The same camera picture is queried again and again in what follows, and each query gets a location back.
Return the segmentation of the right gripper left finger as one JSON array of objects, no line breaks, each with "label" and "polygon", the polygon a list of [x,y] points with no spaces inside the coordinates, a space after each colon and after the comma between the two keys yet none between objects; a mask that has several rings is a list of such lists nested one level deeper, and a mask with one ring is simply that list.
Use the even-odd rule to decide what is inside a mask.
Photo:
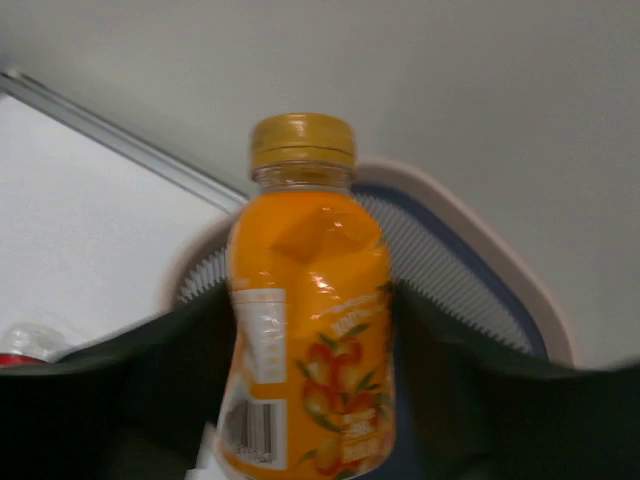
[{"label": "right gripper left finger", "polygon": [[236,339],[218,286],[52,363],[1,369],[5,479],[181,479],[221,408]]}]

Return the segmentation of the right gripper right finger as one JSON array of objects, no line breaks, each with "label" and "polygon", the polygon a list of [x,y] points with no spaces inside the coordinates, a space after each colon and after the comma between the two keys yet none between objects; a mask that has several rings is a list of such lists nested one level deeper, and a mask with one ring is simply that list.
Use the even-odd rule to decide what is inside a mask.
[{"label": "right gripper right finger", "polygon": [[577,369],[523,353],[405,284],[393,315],[400,477],[638,477],[637,364]]}]

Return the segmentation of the orange juice bottle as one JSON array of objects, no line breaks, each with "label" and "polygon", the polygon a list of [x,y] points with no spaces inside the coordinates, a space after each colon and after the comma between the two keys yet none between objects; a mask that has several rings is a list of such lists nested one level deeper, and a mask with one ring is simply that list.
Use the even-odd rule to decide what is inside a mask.
[{"label": "orange juice bottle", "polygon": [[237,322],[214,453],[232,479],[353,479],[396,439],[391,259],[354,199],[344,121],[287,113],[251,135],[258,196],[229,236]]}]

